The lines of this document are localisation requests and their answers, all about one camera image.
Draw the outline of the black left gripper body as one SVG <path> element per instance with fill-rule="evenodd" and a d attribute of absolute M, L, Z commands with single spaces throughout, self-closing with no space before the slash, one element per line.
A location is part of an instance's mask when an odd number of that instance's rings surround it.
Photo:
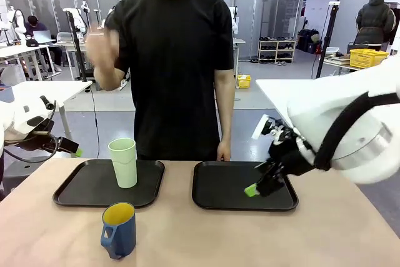
<path fill-rule="evenodd" d="M 23 142 L 16 143 L 15 146 L 26 151 L 43 150 L 48 153 L 58 151 L 63 138 L 52 134 L 34 135 Z"/>

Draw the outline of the person's left hand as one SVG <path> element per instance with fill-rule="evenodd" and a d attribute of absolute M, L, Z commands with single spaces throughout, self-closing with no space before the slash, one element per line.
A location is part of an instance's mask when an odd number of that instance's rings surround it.
<path fill-rule="evenodd" d="M 231 143 L 229 141 L 221 141 L 217 147 L 217 161 L 231 160 Z"/>

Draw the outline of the person's right hand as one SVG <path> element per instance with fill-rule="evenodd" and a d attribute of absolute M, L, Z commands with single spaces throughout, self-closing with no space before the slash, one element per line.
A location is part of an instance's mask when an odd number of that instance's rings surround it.
<path fill-rule="evenodd" d="M 119 57 L 119 33 L 104 28 L 89 34 L 86 39 L 86 53 L 98 71 L 110 73 Z"/>

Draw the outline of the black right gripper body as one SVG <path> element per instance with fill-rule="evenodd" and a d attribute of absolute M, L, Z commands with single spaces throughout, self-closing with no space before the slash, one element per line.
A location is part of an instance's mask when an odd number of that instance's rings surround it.
<path fill-rule="evenodd" d="M 314 169 L 313 164 L 300 152 L 297 144 L 299 136 L 292 128 L 285 125 L 275 126 L 271 135 L 274 139 L 268 153 L 278 173 L 283 176 L 300 176 Z"/>

